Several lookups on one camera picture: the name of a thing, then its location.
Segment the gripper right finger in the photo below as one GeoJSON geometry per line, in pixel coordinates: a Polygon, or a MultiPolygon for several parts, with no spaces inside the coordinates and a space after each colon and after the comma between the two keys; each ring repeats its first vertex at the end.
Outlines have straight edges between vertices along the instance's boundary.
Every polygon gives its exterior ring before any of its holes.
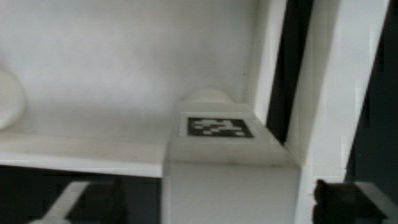
{"type": "Polygon", "coordinates": [[[372,183],[317,180],[313,224],[398,224],[398,205],[372,183]]]}

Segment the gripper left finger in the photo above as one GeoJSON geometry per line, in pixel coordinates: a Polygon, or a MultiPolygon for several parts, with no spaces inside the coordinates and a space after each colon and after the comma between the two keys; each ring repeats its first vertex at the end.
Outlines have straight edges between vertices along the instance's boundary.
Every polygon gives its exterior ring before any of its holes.
{"type": "Polygon", "coordinates": [[[121,181],[71,182],[43,217],[29,224],[125,224],[121,181]]]}

